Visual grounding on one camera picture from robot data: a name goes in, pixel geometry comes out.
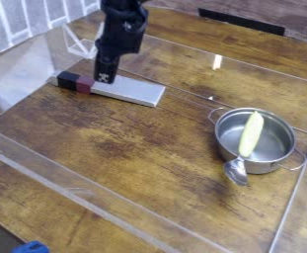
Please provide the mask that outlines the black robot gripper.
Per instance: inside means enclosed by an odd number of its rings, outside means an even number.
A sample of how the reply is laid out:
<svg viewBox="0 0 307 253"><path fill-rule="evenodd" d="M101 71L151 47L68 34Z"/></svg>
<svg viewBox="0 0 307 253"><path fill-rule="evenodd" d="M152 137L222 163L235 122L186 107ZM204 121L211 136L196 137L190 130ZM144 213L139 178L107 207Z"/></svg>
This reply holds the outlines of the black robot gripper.
<svg viewBox="0 0 307 253"><path fill-rule="evenodd" d="M104 30L96 40L93 79L112 84L119 69L120 56L140 51L148 24L147 0L101 0Z"/></svg>

